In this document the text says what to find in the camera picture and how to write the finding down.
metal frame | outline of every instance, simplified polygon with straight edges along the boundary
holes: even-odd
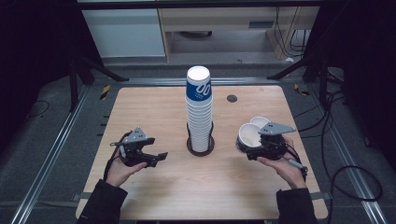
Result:
[[[67,116],[67,119],[64,122],[64,126],[62,127],[61,131],[56,137],[56,140],[53,143],[47,158],[44,160],[40,170],[38,171],[38,174],[35,177],[32,186],[29,188],[28,192],[23,197],[22,202],[18,206],[14,214],[14,217],[11,220],[12,224],[25,223],[30,213],[32,212],[33,207],[37,202],[38,196],[40,195],[41,190],[44,188],[44,185],[50,175],[50,172],[53,166],[55,165],[55,162],[58,159],[59,154],[62,151],[67,136],[69,135],[71,129],[73,128],[76,118],[78,117],[79,111],[81,110],[85,102],[89,89],[90,86],[83,86],[75,110],[70,112],[69,115]]]
[[[317,92],[317,90],[312,85],[308,85],[308,88],[310,89],[311,92]],[[318,99],[318,97],[315,94],[313,94],[313,96],[315,101],[319,105],[320,99]],[[320,107],[319,109],[320,109],[320,113],[324,115],[323,108]],[[337,150],[338,155],[340,156],[341,162],[344,165],[357,166],[357,163],[353,159],[352,155],[349,153],[349,149],[347,148],[347,145],[344,143],[343,138],[341,137],[340,133],[338,132],[334,124],[330,128],[330,134],[331,134],[332,142],[335,144],[335,149]],[[374,194],[371,191],[369,185],[367,184],[367,181],[364,179],[363,175],[361,174],[360,170],[353,169],[353,170],[347,170],[346,172],[359,197],[374,198]],[[361,202],[361,203],[364,207],[364,210],[367,213],[367,216],[370,218],[372,223],[376,223],[376,224],[388,223],[381,208],[379,207],[378,202]]]

white cabinet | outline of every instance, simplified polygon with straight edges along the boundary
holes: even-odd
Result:
[[[104,62],[112,59],[125,62],[125,59],[136,57],[165,57],[157,9],[83,10],[82,13]]]

blue cup logo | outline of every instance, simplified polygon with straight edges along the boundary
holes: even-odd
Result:
[[[194,86],[187,82],[187,97],[193,101],[205,101],[212,95],[210,80],[205,84]]]

aluminum rail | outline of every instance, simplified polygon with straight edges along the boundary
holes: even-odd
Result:
[[[90,2],[58,3],[57,7],[72,7],[80,10],[149,9],[149,8],[204,8],[204,7],[321,7],[346,0],[201,0],[201,1],[139,1],[139,2]]]
[[[311,92],[317,92],[312,85],[308,85],[308,88],[310,89]],[[320,102],[318,100],[318,97],[314,95],[314,99],[319,105]],[[324,115],[323,108],[320,107],[320,112],[322,115]],[[333,124],[332,127],[330,128],[330,134],[332,138],[332,142],[335,144],[335,149],[338,152],[338,155],[341,158],[341,161],[344,165],[354,165],[357,166],[357,163],[353,159],[352,155],[349,153],[349,149],[347,148],[346,144],[344,143],[344,140],[341,137],[341,134],[338,132],[337,128]],[[364,179],[363,175],[361,174],[360,170],[352,169],[352,170],[347,170],[346,173],[348,174],[348,177],[350,181],[352,182],[353,187],[355,188],[356,193],[358,194],[359,197],[361,198],[374,198],[374,194],[371,191],[369,185],[367,184],[366,180]],[[361,202],[364,210],[367,213],[367,216],[370,218],[372,223],[375,224],[388,224],[387,219],[385,218],[381,208],[379,207],[378,202]]]
[[[80,94],[79,103],[77,104],[74,111],[70,112],[67,116],[64,126],[60,130],[58,136],[55,139],[54,144],[52,145],[47,158],[44,160],[40,170],[38,171],[37,176],[35,177],[35,181],[33,182],[32,186],[29,188],[28,192],[24,196],[23,200],[21,201],[20,205],[18,206],[14,217],[11,220],[11,224],[22,224],[25,223],[27,218],[29,217],[30,213],[32,212],[35,203],[37,202],[38,196],[40,195],[41,190],[44,188],[44,185],[50,175],[50,172],[58,159],[59,154],[62,151],[64,143],[69,135],[73,124],[76,121],[76,118],[82,108],[82,105],[85,102],[86,95],[88,90],[90,89],[89,86],[83,86]]]

stack of paper cups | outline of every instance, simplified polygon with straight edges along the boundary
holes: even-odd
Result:
[[[209,70],[203,66],[190,68],[187,72],[186,87],[190,151],[201,153],[209,150],[212,131],[212,104]]]

